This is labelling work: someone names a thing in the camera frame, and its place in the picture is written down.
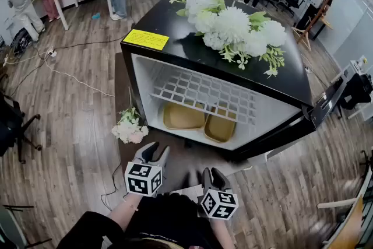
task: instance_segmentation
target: black t-shirt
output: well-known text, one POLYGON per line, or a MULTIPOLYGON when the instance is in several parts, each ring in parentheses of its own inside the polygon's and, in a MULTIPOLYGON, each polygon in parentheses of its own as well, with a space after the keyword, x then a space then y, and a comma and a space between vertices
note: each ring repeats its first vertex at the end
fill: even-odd
POLYGON ((143 198, 138 209, 125 232, 108 217, 86 212, 57 249, 100 249, 103 236, 112 242, 110 249, 125 249, 129 239, 161 240, 184 249, 221 249, 209 221, 197 216, 197 205, 185 195, 143 198))

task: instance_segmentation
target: wooden floor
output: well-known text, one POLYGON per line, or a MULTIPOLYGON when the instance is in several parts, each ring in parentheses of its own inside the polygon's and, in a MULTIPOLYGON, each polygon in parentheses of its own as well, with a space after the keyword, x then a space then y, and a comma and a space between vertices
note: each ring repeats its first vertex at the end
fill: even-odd
MULTIPOLYGON (((127 0, 138 21, 158 0, 127 0)), ((289 24, 286 12, 268 11, 289 24)), ((112 21, 106 0, 97 0, 65 11, 70 29, 61 22, 47 24, 37 48, 115 40, 127 34, 132 20, 112 21), (92 20, 97 12, 101 19, 92 20)), ((327 83, 337 73, 328 54, 317 43, 312 52, 300 47, 315 74, 327 83)), ((57 50, 51 66, 74 74, 108 94, 114 94, 114 55, 119 42, 80 45, 57 50)), ((22 57, 36 55, 32 48, 22 57)), ((13 93, 23 77, 41 64, 39 58, 10 67, 5 81, 13 93)), ((314 98, 324 90, 315 74, 308 75, 314 98)), ((114 190, 111 174, 119 165, 117 141, 111 135, 115 123, 114 98, 78 84, 45 65, 32 73, 14 94, 26 118, 41 114, 27 134, 43 145, 43 151, 24 147, 26 164, 17 160, 16 148, 0 158, 0 203, 34 205, 16 217, 31 241, 52 237, 44 248, 55 248, 60 239, 88 210, 107 214, 100 195, 114 190)), ((238 248, 318 248, 335 225, 334 210, 317 210, 316 204, 353 197, 363 169, 361 150, 373 145, 372 128, 360 116, 327 118, 317 132, 271 158, 229 177, 241 204, 230 221, 238 248)), ((119 191, 108 197, 114 206, 123 195, 123 179, 115 176, 119 191)))

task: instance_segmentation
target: artificial flower bouquet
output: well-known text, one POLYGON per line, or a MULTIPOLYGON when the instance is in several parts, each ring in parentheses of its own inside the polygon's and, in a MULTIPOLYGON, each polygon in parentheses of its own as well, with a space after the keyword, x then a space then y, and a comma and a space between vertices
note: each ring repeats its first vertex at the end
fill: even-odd
POLYGON ((136 111, 136 108, 131 107, 120 113, 122 117, 111 132, 117 139, 123 141, 123 143, 140 143, 144 136, 149 133, 149 130, 147 126, 139 125, 140 115, 136 111))
POLYGON ((203 36, 206 46, 219 51, 228 62, 235 62, 242 70, 251 57, 259 57, 269 64, 265 74, 276 76, 284 66, 285 28, 277 21, 264 17, 265 12, 246 14, 242 9, 226 7, 224 0, 171 0, 185 3, 177 12, 194 24, 196 36, 203 36))

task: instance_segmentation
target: white grid rack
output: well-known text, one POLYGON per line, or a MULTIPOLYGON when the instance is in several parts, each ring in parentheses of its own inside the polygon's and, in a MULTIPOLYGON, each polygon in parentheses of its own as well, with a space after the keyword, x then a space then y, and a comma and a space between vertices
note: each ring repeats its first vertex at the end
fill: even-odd
POLYGON ((242 124, 256 125, 256 93, 200 73, 166 70, 162 69, 150 95, 242 124))

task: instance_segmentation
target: shoe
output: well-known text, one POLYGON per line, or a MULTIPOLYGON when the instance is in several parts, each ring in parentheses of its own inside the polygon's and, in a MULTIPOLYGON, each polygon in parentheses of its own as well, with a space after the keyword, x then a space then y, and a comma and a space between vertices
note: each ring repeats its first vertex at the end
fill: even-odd
POLYGON ((123 17, 120 17, 118 16, 116 13, 112 15, 111 17, 112 20, 116 21, 116 20, 120 20, 120 19, 123 19, 123 17))

